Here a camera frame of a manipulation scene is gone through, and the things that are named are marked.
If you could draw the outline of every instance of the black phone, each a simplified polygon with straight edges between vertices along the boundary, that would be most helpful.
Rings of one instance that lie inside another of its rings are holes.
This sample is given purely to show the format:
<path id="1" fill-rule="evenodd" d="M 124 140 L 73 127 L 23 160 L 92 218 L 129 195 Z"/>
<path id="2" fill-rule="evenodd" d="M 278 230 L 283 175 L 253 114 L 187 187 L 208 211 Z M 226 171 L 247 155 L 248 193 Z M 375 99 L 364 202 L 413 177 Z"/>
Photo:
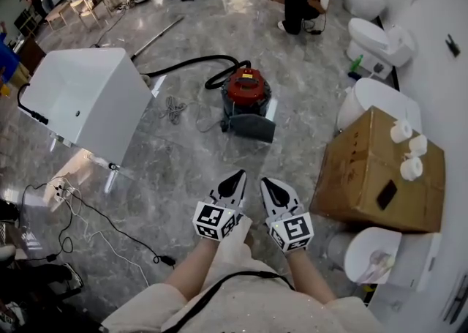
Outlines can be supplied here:
<path id="1" fill-rule="evenodd" d="M 395 196 L 396 191 L 398 189 L 396 188 L 395 182 L 390 180 L 385 187 L 382 189 L 380 192 L 379 196 L 377 196 L 377 204 L 379 204 L 379 207 L 381 210 L 384 210 L 387 208 L 388 204 L 393 199 L 393 196 Z"/>

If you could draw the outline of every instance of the metal pole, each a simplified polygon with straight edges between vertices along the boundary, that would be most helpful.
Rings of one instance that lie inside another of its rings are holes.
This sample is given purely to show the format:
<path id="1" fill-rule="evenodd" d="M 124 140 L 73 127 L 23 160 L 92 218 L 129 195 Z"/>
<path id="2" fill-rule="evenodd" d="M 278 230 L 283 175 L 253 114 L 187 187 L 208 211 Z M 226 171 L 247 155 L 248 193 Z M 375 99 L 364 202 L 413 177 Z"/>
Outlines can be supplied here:
<path id="1" fill-rule="evenodd" d="M 174 27 L 177 23 L 179 23 L 181 20 L 184 19 L 184 16 L 181 15 L 179 18 L 177 18 L 174 22 L 172 22 L 168 27 L 166 27 L 164 30 L 162 30 L 160 33 L 158 33 L 155 37 L 153 37 L 149 42 L 147 42 L 142 48 L 137 50 L 130 59 L 133 61 L 134 59 L 137 58 L 137 56 L 142 53 L 154 40 L 158 39 L 162 35 L 166 33 L 166 31 L 170 30 L 172 27 Z"/>

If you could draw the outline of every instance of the toilet paper roll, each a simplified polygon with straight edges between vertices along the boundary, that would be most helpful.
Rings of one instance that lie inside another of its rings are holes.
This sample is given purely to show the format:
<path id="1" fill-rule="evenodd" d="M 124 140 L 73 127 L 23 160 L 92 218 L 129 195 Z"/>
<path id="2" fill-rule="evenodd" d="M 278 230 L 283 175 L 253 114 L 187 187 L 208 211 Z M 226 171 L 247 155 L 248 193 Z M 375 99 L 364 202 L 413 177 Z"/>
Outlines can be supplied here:
<path id="1" fill-rule="evenodd" d="M 400 173 L 403 179 L 414 181 L 423 174 L 423 162 L 419 157 L 408 159 L 401 164 Z"/>
<path id="2" fill-rule="evenodd" d="M 406 119 L 400 119 L 395 122 L 395 126 L 390 130 L 390 137 L 395 143 L 401 143 L 406 139 L 410 139 L 412 135 L 412 128 Z"/>
<path id="3" fill-rule="evenodd" d="M 409 141 L 410 157 L 423 156 L 427 152 L 427 138 L 425 135 L 419 135 Z"/>

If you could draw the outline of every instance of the blue shirt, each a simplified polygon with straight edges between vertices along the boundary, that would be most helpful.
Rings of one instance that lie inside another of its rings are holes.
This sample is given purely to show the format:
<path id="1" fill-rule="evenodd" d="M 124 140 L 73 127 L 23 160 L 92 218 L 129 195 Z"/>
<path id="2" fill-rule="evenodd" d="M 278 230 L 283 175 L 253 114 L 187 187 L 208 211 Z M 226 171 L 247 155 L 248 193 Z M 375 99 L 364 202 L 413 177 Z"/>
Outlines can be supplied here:
<path id="1" fill-rule="evenodd" d="M 10 80 L 20 64 L 20 57 L 5 45 L 6 36 L 4 32 L 0 33 L 0 69 L 5 67 L 5 71 L 1 76 L 4 83 Z"/>

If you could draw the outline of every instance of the gray marble floor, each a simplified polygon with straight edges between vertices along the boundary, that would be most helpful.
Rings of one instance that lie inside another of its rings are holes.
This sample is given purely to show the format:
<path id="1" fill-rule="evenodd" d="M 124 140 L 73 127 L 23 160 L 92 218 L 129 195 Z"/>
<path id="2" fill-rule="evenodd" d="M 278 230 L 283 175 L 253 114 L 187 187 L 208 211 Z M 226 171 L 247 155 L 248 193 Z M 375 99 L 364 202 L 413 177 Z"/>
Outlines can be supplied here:
<path id="1" fill-rule="evenodd" d="M 111 26 L 123 17 L 100 44 L 122 47 L 132 54 L 176 17 L 185 15 L 184 21 L 136 60 L 141 72 L 214 53 L 250 59 L 279 100 L 273 144 L 237 138 L 218 127 L 199 132 L 195 126 L 199 106 L 199 127 L 213 123 L 222 112 L 219 92 L 205 90 L 203 83 L 225 64 L 194 65 L 166 77 L 161 93 L 150 102 L 138 125 L 122 173 L 111 192 L 105 194 L 108 170 L 90 162 L 83 150 L 59 143 L 51 151 L 49 131 L 21 113 L 14 100 L 2 97 L 1 134 L 6 138 L 1 138 L 0 144 L 7 154 L 1 157 L 2 196 L 19 201 L 27 184 L 36 186 L 68 172 L 85 201 L 109 215 L 119 228 L 151 245 L 157 253 L 181 260 L 197 240 L 191 224 L 197 201 L 204 198 L 217 176 L 244 168 L 249 177 L 246 214 L 254 221 L 254 256 L 286 274 L 284 257 L 262 225 L 265 212 L 259 180 L 264 176 L 284 180 L 298 191 L 305 206 L 311 202 L 325 145 L 333 136 L 347 86 L 343 75 L 350 62 L 344 50 L 349 42 L 350 15 L 341 2 L 331 1 L 326 30 L 320 36 L 292 36 L 280 31 L 276 24 L 282 19 L 283 6 L 269 0 L 150 0 L 107 19 Z M 103 17 L 102 25 L 107 26 L 105 10 L 97 12 Z M 96 25 L 87 32 L 72 13 L 66 17 L 71 26 L 53 33 L 45 27 L 39 36 L 46 51 L 89 47 L 102 36 Z M 178 101 L 195 103 L 182 113 L 179 125 L 160 118 L 169 94 Z M 29 189 L 23 208 L 23 238 L 34 257 L 59 250 L 57 236 L 69 220 L 65 206 L 51 213 L 43 194 L 43 189 Z M 102 231 L 118 253 L 141 266 L 150 283 L 169 275 L 169 267 L 154 264 L 149 251 L 116 233 L 98 214 L 85 206 L 80 213 L 89 221 L 88 233 Z M 322 256 L 327 239 L 339 224 L 314 215 L 313 223 L 311 257 L 338 295 L 350 295 L 355 285 Z M 86 285 L 81 295 L 70 299 L 71 303 L 104 318 L 146 284 L 136 266 L 116 257 L 100 236 L 86 241 L 84 230 L 84 223 L 75 218 L 67 231 L 74 250 L 60 254 L 59 260 L 70 262 Z"/>

